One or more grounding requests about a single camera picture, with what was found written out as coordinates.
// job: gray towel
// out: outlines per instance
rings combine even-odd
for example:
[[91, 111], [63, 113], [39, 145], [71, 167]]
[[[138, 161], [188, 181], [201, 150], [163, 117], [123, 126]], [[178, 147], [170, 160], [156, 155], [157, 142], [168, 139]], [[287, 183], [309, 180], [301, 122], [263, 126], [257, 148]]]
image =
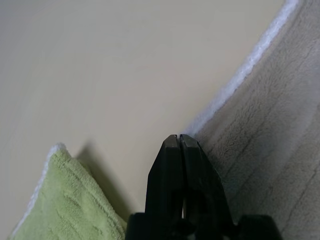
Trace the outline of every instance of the gray towel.
[[320, 239], [320, 1], [300, 1], [261, 60], [195, 135], [230, 210], [284, 239]]

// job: white towel edge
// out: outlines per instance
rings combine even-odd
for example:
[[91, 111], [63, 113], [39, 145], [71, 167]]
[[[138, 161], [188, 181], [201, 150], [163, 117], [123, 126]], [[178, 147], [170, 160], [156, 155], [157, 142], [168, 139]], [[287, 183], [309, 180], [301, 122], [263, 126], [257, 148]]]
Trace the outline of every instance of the white towel edge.
[[261, 59], [263, 53], [268, 49], [282, 26], [286, 23], [290, 14], [296, 9], [298, 2], [299, 0], [286, 0], [285, 4], [271, 22], [268, 29], [261, 36], [259, 42], [254, 46], [245, 62], [239, 67], [231, 80], [217, 93], [216, 97], [213, 98], [205, 110], [198, 114], [193, 122], [183, 131], [184, 134], [194, 137], [234, 94], [236, 89], [243, 83], [246, 76], [251, 73], [253, 67]]

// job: white trim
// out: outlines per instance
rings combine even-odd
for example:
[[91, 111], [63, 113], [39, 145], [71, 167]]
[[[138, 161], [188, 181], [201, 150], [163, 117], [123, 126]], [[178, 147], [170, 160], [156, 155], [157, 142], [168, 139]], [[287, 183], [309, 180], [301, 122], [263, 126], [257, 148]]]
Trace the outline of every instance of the white trim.
[[272, 40], [277, 36], [281, 27], [286, 23], [289, 15], [295, 10], [298, 0], [286, 0], [285, 4], [272, 21], [269, 28], [262, 35], [259, 42], [253, 48], [251, 54], [236, 71], [232, 79], [222, 88], [217, 96], [210, 102], [206, 109], [201, 112], [193, 122], [183, 131], [190, 136], [195, 136], [204, 125], [214, 116], [214, 114], [225, 104], [234, 94], [236, 89], [242, 84], [246, 76], [251, 73], [254, 65], [261, 59], [263, 53], [270, 46]]
[[53, 154], [55, 154], [59, 150], [67, 150], [67, 148], [61, 142], [59, 142], [56, 145], [54, 145], [53, 147], [51, 147], [51, 149], [50, 149], [50, 151], [49, 151], [49, 153], [48, 153], [48, 155], [46, 157], [46, 161], [44, 163], [44, 167], [43, 167], [43, 170], [42, 170], [42, 174], [41, 174], [40, 180], [38, 181], [38, 184], [34, 189], [34, 192], [33, 192], [32, 196], [30, 198], [30, 201], [29, 201], [29, 203], [28, 203], [28, 205], [26, 207], [26, 211], [25, 211], [22, 219], [18, 222], [18, 224], [14, 228], [10, 238], [13, 238], [16, 235], [17, 231], [19, 230], [21, 225], [24, 223], [24, 221], [26, 220], [26, 218], [30, 214], [31, 210], [34, 208], [36, 200], [38, 198], [39, 191], [40, 191], [40, 189], [42, 187], [42, 184], [43, 184], [43, 182], [45, 180], [45, 177], [46, 177], [46, 174], [48, 172], [50, 159], [53, 156]]

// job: towel fold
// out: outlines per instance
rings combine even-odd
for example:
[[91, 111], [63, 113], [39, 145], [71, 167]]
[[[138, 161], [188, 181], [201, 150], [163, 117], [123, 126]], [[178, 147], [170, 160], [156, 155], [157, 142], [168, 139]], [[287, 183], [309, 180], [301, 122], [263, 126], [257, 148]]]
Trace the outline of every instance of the towel fold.
[[21, 221], [9, 240], [124, 240], [116, 214], [89, 168], [54, 146]]

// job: clamp jaw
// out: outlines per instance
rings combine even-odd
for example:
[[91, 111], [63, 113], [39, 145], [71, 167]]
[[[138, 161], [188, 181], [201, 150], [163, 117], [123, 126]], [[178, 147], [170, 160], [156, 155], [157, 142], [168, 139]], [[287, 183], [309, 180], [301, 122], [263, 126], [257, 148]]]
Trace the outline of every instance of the clamp jaw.
[[145, 213], [130, 216], [126, 240], [282, 240], [270, 216], [234, 224], [218, 173], [199, 143], [170, 135], [148, 175]]

